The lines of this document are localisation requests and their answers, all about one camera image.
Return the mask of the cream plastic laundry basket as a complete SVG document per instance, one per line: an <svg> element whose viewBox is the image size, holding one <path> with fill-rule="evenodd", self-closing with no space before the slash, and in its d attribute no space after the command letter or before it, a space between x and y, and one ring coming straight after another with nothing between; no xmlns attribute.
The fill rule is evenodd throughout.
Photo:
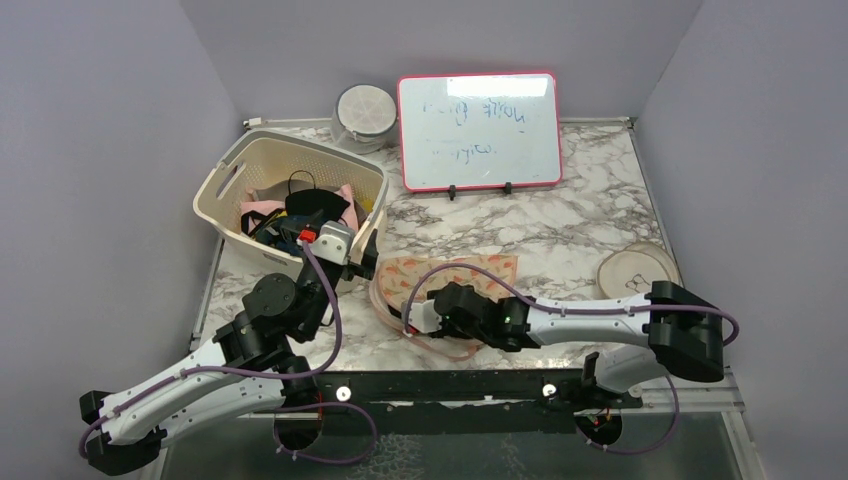
<svg viewBox="0 0 848 480"><path fill-rule="evenodd" d="M295 278L303 261L248 237L242 229L242 205L264 198L283 201L310 188L337 192L345 185L364 215L350 251L351 259L360 262L372 233L378 247L384 243L388 176L371 160L334 146L270 129L250 131L208 174L193 210L222 235L237 259Z"/></svg>

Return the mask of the black bra in basket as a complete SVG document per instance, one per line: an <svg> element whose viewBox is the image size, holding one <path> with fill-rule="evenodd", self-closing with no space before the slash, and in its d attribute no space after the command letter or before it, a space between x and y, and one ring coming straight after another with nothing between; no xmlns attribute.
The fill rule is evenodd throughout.
<svg viewBox="0 0 848 480"><path fill-rule="evenodd" d="M312 180L311 187L293 191L296 183L294 177L300 173L307 174ZM320 189L314 175L306 170L295 170L288 178L287 193L284 200L288 215L301 215L313 220L337 221L341 219L352 202L331 190Z"/></svg>

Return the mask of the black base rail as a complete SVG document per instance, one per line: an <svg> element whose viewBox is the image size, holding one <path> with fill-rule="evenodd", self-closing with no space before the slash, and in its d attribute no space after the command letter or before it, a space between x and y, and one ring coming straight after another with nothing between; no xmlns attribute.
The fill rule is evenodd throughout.
<svg viewBox="0 0 848 480"><path fill-rule="evenodd" d="M320 436L462 435L537 432L581 434L617 446L626 416L743 410L730 377L718 384L656 379L623 394L591 389L579 369L338 371L294 400L299 413L278 413L272 432L291 450Z"/></svg>

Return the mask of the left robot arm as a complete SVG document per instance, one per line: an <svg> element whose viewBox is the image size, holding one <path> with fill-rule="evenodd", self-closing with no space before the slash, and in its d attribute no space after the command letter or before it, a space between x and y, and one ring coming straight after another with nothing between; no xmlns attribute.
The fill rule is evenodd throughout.
<svg viewBox="0 0 848 480"><path fill-rule="evenodd" d="M296 276L263 276L233 320L162 372L123 391L80 397L87 424L80 457L119 476L153 462L192 428L272 406L318 407L316 378L335 363L344 339L337 286L372 279L378 237L370 234L355 263L350 228L306 226L296 240L303 260Z"/></svg>

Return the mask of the pink framed whiteboard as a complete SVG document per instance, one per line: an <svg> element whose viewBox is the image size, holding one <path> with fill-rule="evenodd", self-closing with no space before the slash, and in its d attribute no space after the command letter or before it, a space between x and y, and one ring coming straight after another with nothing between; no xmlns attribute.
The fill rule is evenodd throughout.
<svg viewBox="0 0 848 480"><path fill-rule="evenodd" d="M397 100L410 192L542 187L563 178L549 71L405 76Z"/></svg>

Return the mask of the round white disc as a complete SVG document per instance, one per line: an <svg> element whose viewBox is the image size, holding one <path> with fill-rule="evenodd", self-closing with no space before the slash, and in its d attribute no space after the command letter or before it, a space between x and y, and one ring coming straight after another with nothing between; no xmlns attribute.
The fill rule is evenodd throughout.
<svg viewBox="0 0 848 480"><path fill-rule="evenodd" d="M596 272L596 283L606 298L648 293L654 281L681 283L672 256L652 242L636 242L606 257Z"/></svg>

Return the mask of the floral mesh laundry bag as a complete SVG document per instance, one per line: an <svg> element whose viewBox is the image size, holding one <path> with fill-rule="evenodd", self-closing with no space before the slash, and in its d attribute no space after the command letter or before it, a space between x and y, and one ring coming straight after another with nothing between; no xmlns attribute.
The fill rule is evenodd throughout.
<svg viewBox="0 0 848 480"><path fill-rule="evenodd" d="M455 263L474 265L486 270L513 286L516 281L519 257L511 254L475 255L459 257ZM403 304L409 300L415 284L429 271L445 264L444 259L397 256L382 260L370 282L369 297L377 317L389 328L411 344L432 355L441 356L451 362L471 359L483 344L477 340L436 339L410 327L411 334L405 335L401 318ZM431 290L437 290L450 282L470 285L475 291L493 301L508 297L510 292L494 280L466 267L439 271L428 277L417 291L415 300L424 301Z"/></svg>

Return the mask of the white round mesh container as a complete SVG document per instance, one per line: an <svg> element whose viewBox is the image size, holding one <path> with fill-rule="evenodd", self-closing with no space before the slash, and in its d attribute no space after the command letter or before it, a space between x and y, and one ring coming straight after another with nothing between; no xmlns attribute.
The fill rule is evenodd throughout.
<svg viewBox="0 0 848 480"><path fill-rule="evenodd" d="M338 97L331 117L333 144L355 154L382 148L397 123L397 106L385 90L369 84L348 87Z"/></svg>

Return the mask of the pink garment in basket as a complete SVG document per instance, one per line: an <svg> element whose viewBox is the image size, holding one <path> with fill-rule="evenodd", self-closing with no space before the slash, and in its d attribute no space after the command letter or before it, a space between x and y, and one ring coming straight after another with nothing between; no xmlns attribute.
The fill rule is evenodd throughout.
<svg viewBox="0 0 848 480"><path fill-rule="evenodd" d="M254 237L259 228L269 219L274 218L283 212L287 214L284 205L284 200L288 195L287 184L288 181L284 181L281 185L270 187L268 189L248 190L248 193L251 195L251 200L242 202L240 205L239 222L240 232L242 234ZM296 181L292 190L298 191L306 189L307 187L311 186L308 183ZM340 187L318 188L334 191L343 195L347 200L352 202L352 206L346 210L343 217L339 220L351 227L354 232L358 231L367 218L368 212L365 210L365 207L354 198L353 188L349 184L345 184Z"/></svg>

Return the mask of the blue lace garment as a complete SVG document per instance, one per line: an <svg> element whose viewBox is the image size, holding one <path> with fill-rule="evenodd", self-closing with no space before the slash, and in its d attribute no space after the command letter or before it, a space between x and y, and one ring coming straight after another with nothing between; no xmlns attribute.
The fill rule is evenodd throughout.
<svg viewBox="0 0 848 480"><path fill-rule="evenodd" d="M283 212L260 227L256 232L255 240L262 245L297 256L300 250L297 239L308 223L307 216L290 216Z"/></svg>

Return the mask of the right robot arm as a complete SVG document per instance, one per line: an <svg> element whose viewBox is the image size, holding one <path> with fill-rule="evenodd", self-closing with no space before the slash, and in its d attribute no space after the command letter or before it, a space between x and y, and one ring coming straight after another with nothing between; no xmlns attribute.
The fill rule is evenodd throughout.
<svg viewBox="0 0 848 480"><path fill-rule="evenodd" d="M411 306L408 324L434 337L473 339L505 352L564 343L613 343L594 353L577 380L579 398L600 407L631 387L665 376L715 383L724 377L725 316L670 281L649 292L601 301L513 295L498 301L451 282Z"/></svg>

